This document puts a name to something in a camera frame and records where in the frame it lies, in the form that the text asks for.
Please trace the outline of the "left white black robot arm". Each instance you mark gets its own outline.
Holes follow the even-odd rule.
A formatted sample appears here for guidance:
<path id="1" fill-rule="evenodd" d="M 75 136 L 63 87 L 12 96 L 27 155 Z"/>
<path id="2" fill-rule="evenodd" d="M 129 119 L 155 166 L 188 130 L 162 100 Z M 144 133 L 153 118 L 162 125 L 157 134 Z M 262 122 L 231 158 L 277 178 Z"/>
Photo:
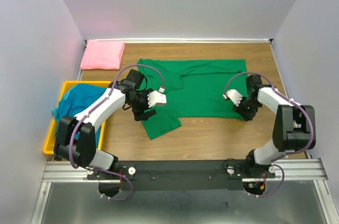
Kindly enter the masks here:
<path id="1" fill-rule="evenodd" d="M 96 133 L 118 109 L 132 109 L 136 121 L 156 114 L 154 106 L 165 104 L 165 81 L 158 90 L 141 89 L 147 77 L 132 67 L 123 80 L 115 78 L 84 110 L 58 121 L 53 153 L 69 161 L 73 168 L 97 169 L 106 179 L 119 175 L 118 157 L 98 148 Z"/>

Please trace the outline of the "green polo t-shirt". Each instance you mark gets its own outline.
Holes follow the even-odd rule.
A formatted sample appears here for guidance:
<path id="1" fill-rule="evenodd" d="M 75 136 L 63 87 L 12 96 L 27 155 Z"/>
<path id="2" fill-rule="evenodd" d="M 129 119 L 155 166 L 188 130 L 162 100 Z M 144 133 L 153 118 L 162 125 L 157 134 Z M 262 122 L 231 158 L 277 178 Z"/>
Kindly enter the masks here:
<path id="1" fill-rule="evenodd" d="M 147 78 L 142 86 L 158 90 L 165 85 L 167 98 L 167 103 L 155 106 L 156 114 L 142 123 L 149 139 L 179 128 L 180 118 L 242 118 L 222 95 L 225 86 L 246 95 L 244 59 L 139 59 L 138 64 Z"/>

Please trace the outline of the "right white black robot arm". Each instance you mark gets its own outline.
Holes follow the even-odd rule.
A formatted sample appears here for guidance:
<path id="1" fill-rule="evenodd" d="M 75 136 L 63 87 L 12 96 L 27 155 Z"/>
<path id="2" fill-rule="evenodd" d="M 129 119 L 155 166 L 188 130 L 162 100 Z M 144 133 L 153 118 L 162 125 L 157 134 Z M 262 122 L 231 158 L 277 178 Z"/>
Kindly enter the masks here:
<path id="1" fill-rule="evenodd" d="M 313 149 L 316 144 L 315 110 L 301 105 L 279 92 L 272 84 L 263 84 L 261 76 L 246 78 L 247 96 L 235 89 L 224 93 L 233 110 L 245 121 L 251 121 L 262 106 L 275 114 L 272 139 L 263 147 L 251 150 L 239 170 L 249 177 L 273 172 L 273 162 L 289 155 Z"/>

